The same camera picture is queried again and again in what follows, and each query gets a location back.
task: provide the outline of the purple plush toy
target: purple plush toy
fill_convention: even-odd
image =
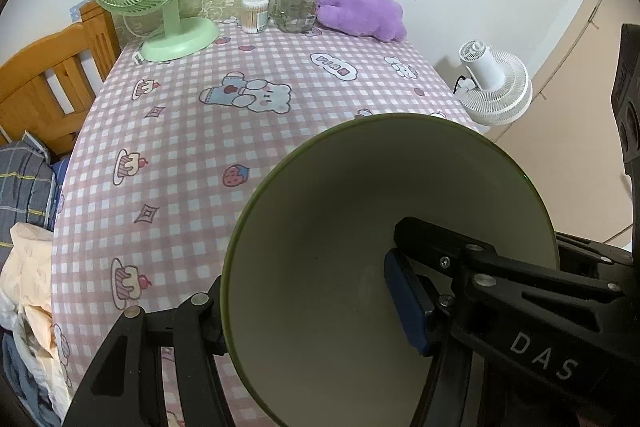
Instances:
[[[402,41],[402,7],[394,0],[318,0],[318,20],[356,37],[371,35],[382,42]]]

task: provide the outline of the bowl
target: bowl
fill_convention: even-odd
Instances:
[[[319,134],[259,185],[223,267],[229,354],[279,425],[410,424],[431,359],[408,343],[383,277],[394,226],[406,216],[512,259],[558,266],[534,186],[475,131],[384,114]],[[450,292],[449,279],[422,272]]]

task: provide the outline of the fan base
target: fan base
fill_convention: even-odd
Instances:
[[[164,26],[160,26],[142,44],[140,54],[150,62],[174,60],[206,48],[219,36],[220,28],[209,19],[180,19],[180,33],[167,37]]]

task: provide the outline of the pink checkered tablecloth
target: pink checkered tablecloth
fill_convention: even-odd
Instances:
[[[139,45],[124,49],[86,118],[54,231],[54,331],[73,391],[127,305],[153,312],[209,289],[244,204],[308,138],[384,112],[473,127],[407,43],[223,24],[210,47],[171,62],[136,63]],[[172,358],[163,350],[166,407],[179,425]],[[228,357],[218,368],[237,425],[273,426]]]

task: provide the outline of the jar lid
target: jar lid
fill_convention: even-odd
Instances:
[[[245,8],[266,8],[269,0],[242,0],[242,6]]]

